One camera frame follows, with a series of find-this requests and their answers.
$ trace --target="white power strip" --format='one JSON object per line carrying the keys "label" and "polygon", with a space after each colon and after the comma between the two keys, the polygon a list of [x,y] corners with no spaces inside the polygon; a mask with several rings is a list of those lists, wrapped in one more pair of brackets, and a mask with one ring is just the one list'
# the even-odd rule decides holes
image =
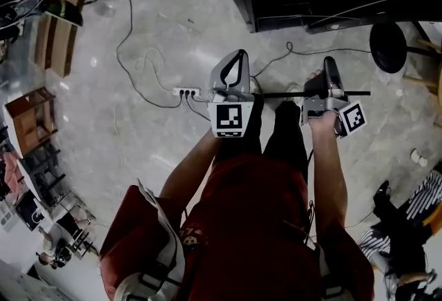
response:
{"label": "white power strip", "polygon": [[180,96],[181,91],[184,93],[188,91],[190,95],[193,93],[194,97],[199,97],[201,95],[201,90],[199,88],[173,88],[173,94],[175,96]]}

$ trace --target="gray floor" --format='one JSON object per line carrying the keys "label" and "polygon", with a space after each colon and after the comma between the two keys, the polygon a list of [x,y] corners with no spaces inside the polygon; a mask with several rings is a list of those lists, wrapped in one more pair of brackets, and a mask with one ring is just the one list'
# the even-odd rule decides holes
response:
{"label": "gray floor", "polygon": [[[370,27],[308,35],[302,28],[250,34],[232,0],[133,0],[134,31],[122,47],[121,58],[137,87],[152,101],[173,105],[177,97],[155,82],[145,54],[153,62],[165,88],[201,88],[206,97],[211,69],[227,53],[244,48],[251,74],[269,60],[295,50],[337,47],[369,49]],[[130,184],[136,178],[158,193],[192,146],[209,128],[186,104],[158,109],[146,104],[131,88],[115,58],[115,49],[129,28],[127,0],[101,0],[84,8],[84,27],[77,34],[71,75],[60,80],[46,73],[46,84],[56,98],[61,165],[66,181],[90,207],[102,224],[109,224]],[[401,24],[409,43],[416,33]],[[164,57],[162,64],[157,48]],[[348,185],[347,225],[354,225],[372,209],[377,187],[389,179],[394,203],[401,204],[442,156],[441,129],[433,126],[436,107],[426,88],[402,80],[403,72],[388,75],[371,55],[333,52],[344,87],[371,90],[361,99],[369,124],[354,136],[339,141],[340,157]],[[260,77],[266,91],[284,90],[290,83],[303,84],[321,67],[324,55],[289,57],[277,61]],[[416,73],[427,59],[408,56],[404,71]],[[204,104],[193,104],[206,113]],[[273,112],[263,112],[262,143],[273,129]],[[307,151],[311,133],[303,127]],[[413,148],[428,158],[421,168],[410,160]],[[310,167],[310,184],[313,164]],[[375,222],[373,215],[348,229],[357,238]]]}

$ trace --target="black and white striped cloth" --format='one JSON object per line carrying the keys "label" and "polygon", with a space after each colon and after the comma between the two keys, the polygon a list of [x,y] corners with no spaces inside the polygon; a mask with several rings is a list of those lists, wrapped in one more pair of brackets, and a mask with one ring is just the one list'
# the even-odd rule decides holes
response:
{"label": "black and white striped cloth", "polygon": [[[441,202],[442,174],[438,171],[431,171],[399,210],[405,212],[413,226],[419,226]],[[382,230],[381,223],[365,230],[357,244],[368,260],[375,252],[390,252],[390,238]]]}

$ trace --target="person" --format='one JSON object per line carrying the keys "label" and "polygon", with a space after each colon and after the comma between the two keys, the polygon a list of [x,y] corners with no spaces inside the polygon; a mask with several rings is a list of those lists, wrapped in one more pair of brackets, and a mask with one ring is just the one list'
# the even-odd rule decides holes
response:
{"label": "person", "polygon": [[[64,248],[75,240],[89,224],[89,219],[77,221],[71,212],[67,212],[50,227],[48,232],[39,226],[37,230],[43,236],[43,252],[37,253],[40,264],[50,265],[53,269],[63,267],[70,259],[70,254],[67,256],[67,251],[64,251]],[[89,244],[89,242],[83,243],[88,251],[99,255],[98,250],[92,244]]]}
{"label": "person", "polygon": [[430,283],[436,277],[434,270],[427,272],[425,262],[423,244],[428,239],[428,233],[424,226],[412,225],[406,214],[391,203],[388,192],[389,182],[385,181],[373,197],[373,212],[390,238],[390,268],[386,274],[393,273],[397,279],[395,300],[410,301],[420,292],[421,282]]}
{"label": "person", "polygon": [[[313,250],[305,244],[308,160],[300,108],[293,101],[279,105],[273,135],[262,152],[263,105],[255,95],[244,137],[216,138],[208,131],[157,198],[184,251],[181,283],[167,278],[180,285],[174,300],[372,300],[373,270],[344,227],[347,189],[334,131],[336,113],[309,120],[319,246]],[[212,161],[201,199],[179,228]],[[146,271],[171,243],[158,224],[160,211],[140,191],[128,189],[101,249],[110,300],[147,300],[142,287],[156,286],[150,274],[144,278]]]}

